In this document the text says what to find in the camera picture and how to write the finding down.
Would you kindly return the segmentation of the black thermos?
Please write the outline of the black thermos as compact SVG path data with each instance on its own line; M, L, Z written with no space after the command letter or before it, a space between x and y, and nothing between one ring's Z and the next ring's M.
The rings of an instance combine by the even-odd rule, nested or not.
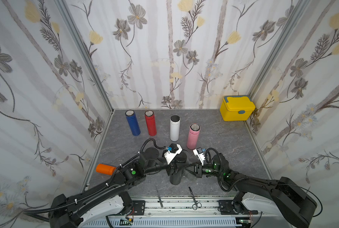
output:
M172 185L179 185L181 182L184 167L187 165L187 154L177 154L170 163L170 183Z

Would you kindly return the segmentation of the red thermos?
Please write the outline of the red thermos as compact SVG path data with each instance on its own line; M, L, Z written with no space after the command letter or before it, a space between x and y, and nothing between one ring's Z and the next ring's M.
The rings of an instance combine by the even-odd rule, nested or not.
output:
M157 134L157 129L156 129L154 112L152 110L147 110L145 112L145 119L146 119L148 134L150 136L155 136Z

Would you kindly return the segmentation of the blue thermos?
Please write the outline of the blue thermos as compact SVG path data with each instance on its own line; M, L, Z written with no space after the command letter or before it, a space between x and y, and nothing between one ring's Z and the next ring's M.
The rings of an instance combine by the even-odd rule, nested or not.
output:
M129 124L132 134L134 136L140 135L141 130L140 130L139 123L137 121L137 117L136 117L134 110L127 110L125 112L125 116L126 116L126 119L127 119L127 122Z

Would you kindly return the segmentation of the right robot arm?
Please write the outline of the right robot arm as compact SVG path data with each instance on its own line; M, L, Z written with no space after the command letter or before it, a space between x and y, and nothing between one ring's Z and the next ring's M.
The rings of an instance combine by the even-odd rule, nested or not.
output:
M249 208L243 197L247 193L273 201L280 214L296 228L308 228L317 208L317 202L291 179L268 180L250 177L230 169L228 160L214 148L195 152L201 156L199 161L189 164L185 169L197 178L214 176L224 192L236 190L233 210L243 213Z

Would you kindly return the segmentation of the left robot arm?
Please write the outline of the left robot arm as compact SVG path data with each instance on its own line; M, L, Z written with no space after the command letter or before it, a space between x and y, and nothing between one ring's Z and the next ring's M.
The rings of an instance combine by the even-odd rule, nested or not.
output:
M121 165L111 178L83 193L66 197L61 194L52 203L48 219L52 228L81 228L108 215L125 215L134 207L128 190L145 181L148 174L166 170L173 184L180 183L181 168L187 154L179 145L159 156L155 148L148 148L138 159Z

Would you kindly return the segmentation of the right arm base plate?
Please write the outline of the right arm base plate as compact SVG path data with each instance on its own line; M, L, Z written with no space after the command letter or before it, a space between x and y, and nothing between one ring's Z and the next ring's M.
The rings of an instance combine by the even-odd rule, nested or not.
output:
M219 200L218 201L218 211L221 215L237 215L238 212L235 211L234 204L232 200Z

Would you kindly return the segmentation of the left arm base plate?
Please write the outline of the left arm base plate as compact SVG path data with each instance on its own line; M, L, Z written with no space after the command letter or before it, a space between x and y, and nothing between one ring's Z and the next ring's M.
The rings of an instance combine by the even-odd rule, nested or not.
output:
M143 216L145 213L145 200L134 200L131 215Z

